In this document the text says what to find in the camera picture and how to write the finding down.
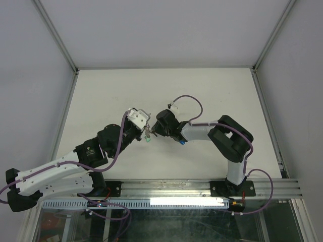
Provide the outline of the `metal keyring with clips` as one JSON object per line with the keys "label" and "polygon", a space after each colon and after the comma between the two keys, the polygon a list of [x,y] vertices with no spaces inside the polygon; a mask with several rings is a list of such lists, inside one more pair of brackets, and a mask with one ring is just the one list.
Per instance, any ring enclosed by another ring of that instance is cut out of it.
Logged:
{"label": "metal keyring with clips", "polygon": [[151,114],[148,114],[148,120],[146,121],[146,126],[145,126],[145,132],[144,134],[150,134],[150,136],[155,136],[157,137],[157,134],[151,129],[150,125],[149,125],[149,120],[151,118]]}

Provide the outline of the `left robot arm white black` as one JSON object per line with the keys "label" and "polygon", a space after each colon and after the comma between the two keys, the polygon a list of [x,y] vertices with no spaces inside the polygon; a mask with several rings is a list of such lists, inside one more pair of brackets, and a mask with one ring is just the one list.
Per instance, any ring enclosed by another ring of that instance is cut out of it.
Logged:
{"label": "left robot arm white black", "polygon": [[123,116],[121,125],[111,124],[67,155],[26,171],[6,171],[7,193],[2,204],[13,212],[35,207],[39,202],[71,194],[100,196],[106,184],[103,172],[111,169],[120,153],[141,139],[148,126],[143,117]]}

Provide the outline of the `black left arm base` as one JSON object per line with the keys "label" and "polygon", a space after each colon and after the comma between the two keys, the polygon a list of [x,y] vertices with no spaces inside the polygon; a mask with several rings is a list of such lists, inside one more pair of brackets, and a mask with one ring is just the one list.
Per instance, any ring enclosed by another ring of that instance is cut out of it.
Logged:
{"label": "black left arm base", "polygon": [[90,189],[88,192],[80,192],[86,197],[120,197],[122,182],[117,180],[107,181],[101,172],[89,172]]}

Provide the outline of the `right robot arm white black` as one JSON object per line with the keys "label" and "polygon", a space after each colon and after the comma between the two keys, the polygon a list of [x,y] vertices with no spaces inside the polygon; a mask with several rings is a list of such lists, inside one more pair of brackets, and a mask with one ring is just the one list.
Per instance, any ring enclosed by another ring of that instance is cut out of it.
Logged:
{"label": "right robot arm white black", "polygon": [[239,194],[246,181],[247,159],[253,153],[253,135],[228,115],[209,123],[180,122],[168,109],[156,116],[152,132],[170,137],[184,145],[195,140],[211,141],[227,159],[224,187],[218,190],[223,196]]}

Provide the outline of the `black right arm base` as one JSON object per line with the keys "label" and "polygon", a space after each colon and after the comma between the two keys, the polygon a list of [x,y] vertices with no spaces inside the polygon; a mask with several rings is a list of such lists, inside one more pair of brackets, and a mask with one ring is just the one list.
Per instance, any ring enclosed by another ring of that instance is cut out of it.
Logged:
{"label": "black right arm base", "polygon": [[240,185],[235,185],[227,179],[212,180],[209,182],[212,197],[255,197],[254,183],[245,178]]}

